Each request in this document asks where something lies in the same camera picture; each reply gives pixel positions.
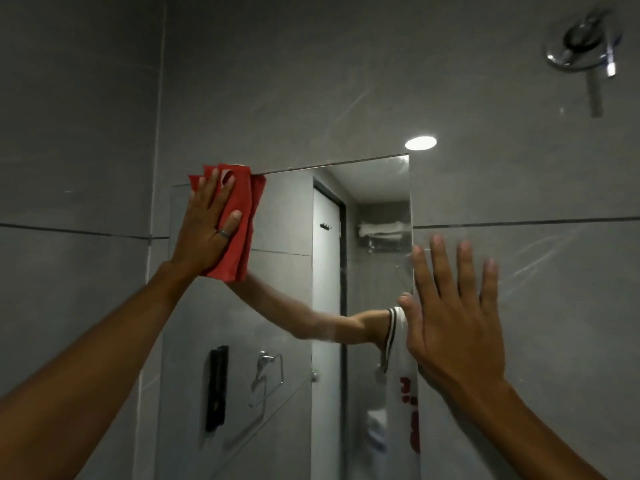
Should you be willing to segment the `person's right hand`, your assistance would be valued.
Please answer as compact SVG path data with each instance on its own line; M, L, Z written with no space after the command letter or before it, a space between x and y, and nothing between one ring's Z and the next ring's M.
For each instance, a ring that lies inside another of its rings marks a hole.
M481 285L477 287L471 244L459 243L455 266L451 265L460 294L459 308L449 307L439 297L430 248L427 253L423 247L415 246L412 265L413 296L422 309L426 349L424 356L413 356L419 368L440 386L445 381L469 384L505 379L500 318L492 321L481 309Z

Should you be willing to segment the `person's left hand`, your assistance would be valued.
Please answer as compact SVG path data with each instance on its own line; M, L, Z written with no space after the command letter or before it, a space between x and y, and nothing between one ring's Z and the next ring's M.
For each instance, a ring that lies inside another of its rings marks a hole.
M199 177L196 189L196 217L190 223L184 222L184 217L170 259L172 269L187 282L193 282L198 276L210 268L215 267L227 247L219 248L215 245L214 234L220 223L221 214L225 209L235 181L231 177L221 188L221 214L209 216L200 209L200 189L204 176Z

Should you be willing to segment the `red cleaning cloth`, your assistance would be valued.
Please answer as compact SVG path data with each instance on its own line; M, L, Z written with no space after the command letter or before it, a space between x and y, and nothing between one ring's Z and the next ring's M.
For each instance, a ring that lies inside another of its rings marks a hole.
M224 256L219 263L201 276L220 280L225 283L243 281L247 275L247 266L252 247L253 218L260 204L266 186L266 177L254 175L248 166L219 164L216 166L202 166L204 178L208 179L212 172L219 171L219 181L214 195L218 195L222 186L233 177L234 188L229 195L227 204L221 214L220 223L235 210L242 213L241 222L236 232L230 238Z

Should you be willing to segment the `person's left forearm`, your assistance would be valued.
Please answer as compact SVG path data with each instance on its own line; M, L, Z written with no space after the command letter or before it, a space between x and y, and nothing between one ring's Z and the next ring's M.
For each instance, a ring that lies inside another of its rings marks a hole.
M0 480L74 480L130 395L180 298L207 265L150 281L0 398Z

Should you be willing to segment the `person's right forearm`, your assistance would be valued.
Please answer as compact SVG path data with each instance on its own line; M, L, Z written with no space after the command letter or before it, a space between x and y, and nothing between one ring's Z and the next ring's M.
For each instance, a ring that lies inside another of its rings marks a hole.
M522 480L607 480L551 430L505 379L440 386Z

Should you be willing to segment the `frameless wall mirror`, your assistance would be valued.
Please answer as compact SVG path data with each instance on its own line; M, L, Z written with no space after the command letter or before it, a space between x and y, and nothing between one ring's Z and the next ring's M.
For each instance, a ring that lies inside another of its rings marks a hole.
M274 172L163 333L155 480L423 480L409 156Z

